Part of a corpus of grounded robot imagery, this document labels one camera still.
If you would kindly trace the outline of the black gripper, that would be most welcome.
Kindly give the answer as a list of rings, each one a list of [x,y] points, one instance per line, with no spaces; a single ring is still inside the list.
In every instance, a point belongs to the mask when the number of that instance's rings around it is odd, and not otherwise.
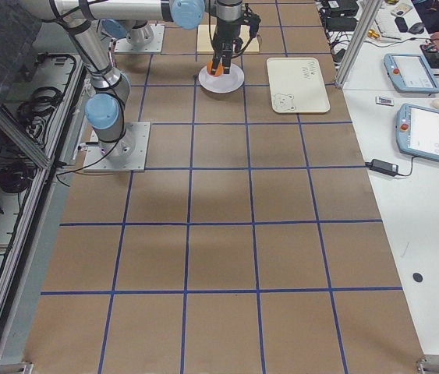
[[[239,24],[216,24],[212,39],[212,47],[214,50],[212,58],[212,61],[214,62],[213,69],[215,69],[220,62],[223,66],[224,74],[230,73],[232,56],[233,54],[240,53],[243,46],[240,32],[241,26]]]

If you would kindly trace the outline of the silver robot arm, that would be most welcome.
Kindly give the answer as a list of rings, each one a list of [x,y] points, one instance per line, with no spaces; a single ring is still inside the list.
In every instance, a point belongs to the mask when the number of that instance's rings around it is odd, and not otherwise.
[[[21,1],[21,6],[45,23],[57,23],[69,34],[91,75],[94,89],[112,90],[121,72],[101,50],[101,42],[92,31],[94,20],[164,20],[186,30],[200,25],[204,13],[216,19],[209,31],[213,56],[206,74],[222,78],[230,73],[232,60],[249,46],[240,37],[242,26],[249,28],[249,40],[257,37],[260,17],[241,1]]]
[[[102,19],[101,25],[110,37],[126,39],[133,46],[143,46],[154,40],[154,31],[147,20]]]

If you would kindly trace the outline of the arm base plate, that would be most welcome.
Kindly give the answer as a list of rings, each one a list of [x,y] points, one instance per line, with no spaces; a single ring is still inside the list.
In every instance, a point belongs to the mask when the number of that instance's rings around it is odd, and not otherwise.
[[[146,23],[132,28],[126,37],[115,44],[115,53],[121,55],[160,54],[165,34],[165,25]]]
[[[147,148],[150,138],[149,122],[127,122],[126,134],[113,144],[99,143],[97,134],[91,131],[90,141],[95,142],[86,148],[83,171],[101,172],[143,172],[146,167]]]

